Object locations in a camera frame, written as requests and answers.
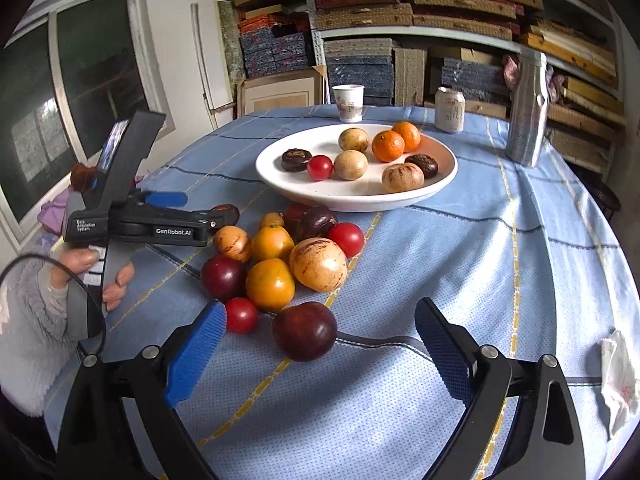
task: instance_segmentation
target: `cable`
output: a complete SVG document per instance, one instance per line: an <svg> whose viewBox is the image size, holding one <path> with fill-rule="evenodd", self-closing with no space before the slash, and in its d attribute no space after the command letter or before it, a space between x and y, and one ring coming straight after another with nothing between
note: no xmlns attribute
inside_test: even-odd
<svg viewBox="0 0 640 480"><path fill-rule="evenodd" d="M23 262L24 260L29 260L30 258L33 258L33 259L36 259L36 260L43 260L44 262L48 262L48 263L58 267L59 269L64 270L65 273L67 273L71 277L72 280L74 280L78 285L80 285L80 287L82 288L82 290L85 291L87 296L89 298L91 298L91 302L94 304L94 306L98 310L98 313L100 314L100 316L99 316L100 324L101 324L101 326L100 326L100 345L98 346L98 349L95 351L96 355L100 355L100 353L102 352L102 349L104 348L104 343L105 343L105 341L107 339L107 322L104 320L104 316L102 315L102 306L100 304L98 304L98 302L95 300L95 298L89 293L89 289L82 282L82 280L78 277L78 275L76 273L74 273L72 270L70 270L67 266L61 264L59 261L53 259L51 256L46 256L44 254L37 254L37 253L24 253L24 254L21 254L20 256L18 256L17 258L14 258L5 267L5 269L2 271L2 273L0 273L0 286L2 286L2 284L4 283L4 280L8 276L9 272L11 272L11 270L17 264L19 264L20 262ZM89 354L89 352L86 351L84 346L82 346L82 343L79 342L79 341L78 341L77 350L80 352L82 357L86 357Z"/></svg>

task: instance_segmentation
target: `small screen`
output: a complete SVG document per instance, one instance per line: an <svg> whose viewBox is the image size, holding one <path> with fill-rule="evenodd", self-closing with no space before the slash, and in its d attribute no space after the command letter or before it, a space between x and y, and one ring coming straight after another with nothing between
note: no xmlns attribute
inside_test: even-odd
<svg viewBox="0 0 640 480"><path fill-rule="evenodd" d="M116 152L116 148L118 147L120 140L122 139L122 134L124 133L127 124L129 124L129 121L118 121L113 125L109 138L102 148L100 160L98 160L98 171L101 173L107 173L109 171L113 155Z"/></svg>

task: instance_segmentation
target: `metal bolt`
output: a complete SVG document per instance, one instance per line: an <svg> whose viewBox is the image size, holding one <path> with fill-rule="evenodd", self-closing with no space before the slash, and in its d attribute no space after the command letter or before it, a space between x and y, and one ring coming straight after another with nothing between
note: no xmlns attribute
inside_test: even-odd
<svg viewBox="0 0 640 480"><path fill-rule="evenodd" d="M480 351L484 357L489 359L495 359L498 357L498 349L495 346L484 345Z"/></svg>
<svg viewBox="0 0 640 480"><path fill-rule="evenodd" d="M97 358L95 355L93 355L93 354L88 355L87 357L85 357L85 358L82 360L82 364L83 364L84 366L86 366L87 368L91 368L91 367L92 367L92 366L94 366L97 362L98 362L98 358Z"/></svg>
<svg viewBox="0 0 640 480"><path fill-rule="evenodd" d="M145 359L155 359L156 357L158 357L159 353L160 353L160 349L155 345L151 345L146 347L142 351L142 357Z"/></svg>
<svg viewBox="0 0 640 480"><path fill-rule="evenodd" d="M556 359L550 354L546 354L545 356L543 356L542 362L545 365L547 365L549 368L555 368L556 366L558 366L558 359Z"/></svg>

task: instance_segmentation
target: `window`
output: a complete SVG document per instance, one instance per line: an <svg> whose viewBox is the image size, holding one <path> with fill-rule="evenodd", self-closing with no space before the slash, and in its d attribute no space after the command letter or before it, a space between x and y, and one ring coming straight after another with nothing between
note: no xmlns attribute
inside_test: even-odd
<svg viewBox="0 0 640 480"><path fill-rule="evenodd" d="M102 149L113 123L149 110L129 31L127 0L90 0L58 13L66 99L84 152Z"/></svg>
<svg viewBox="0 0 640 480"><path fill-rule="evenodd" d="M18 222L76 162L47 51L44 23L0 52L0 186Z"/></svg>
<svg viewBox="0 0 640 480"><path fill-rule="evenodd" d="M50 0L0 51L0 210L14 246L115 122L151 109L167 114L161 135L172 129L143 2Z"/></svg>

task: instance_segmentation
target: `blue tablecloth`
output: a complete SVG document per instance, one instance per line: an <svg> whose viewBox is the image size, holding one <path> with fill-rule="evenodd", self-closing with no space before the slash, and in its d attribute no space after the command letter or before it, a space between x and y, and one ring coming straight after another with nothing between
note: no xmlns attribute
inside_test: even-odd
<svg viewBox="0 0 640 480"><path fill-rule="evenodd" d="M596 479L638 420L609 440L600 395L598 341L621 328L640 351L638 293L603 215L546 141L534 169L504 156L508 124L468 114L465 131L433 127L433 110L367 108L365 121L410 120L444 142L460 169L453 183L415 206L339 214L367 245L336 293L296 293L325 302L342 335L324 358L288 364L270 318L249 336L226 334L193 397L178 413L223 479L420 479L450 437L463 406L449 397L414 327L415 304L431 296L447 319L480 344L537 360L555 354L580 419L587 478ZM187 208L233 203L251 235L287 200L255 172L257 155L286 135L337 123L334 107L256 112L200 139L144 180L186 190ZM106 360L162 344L207 301L198 270L212 247L143 248L125 301L108 317ZM77 364L50 390L46 421L57 440ZM482 471L495 466L513 418L505 407ZM127 403L148 468L162 468Z"/></svg>

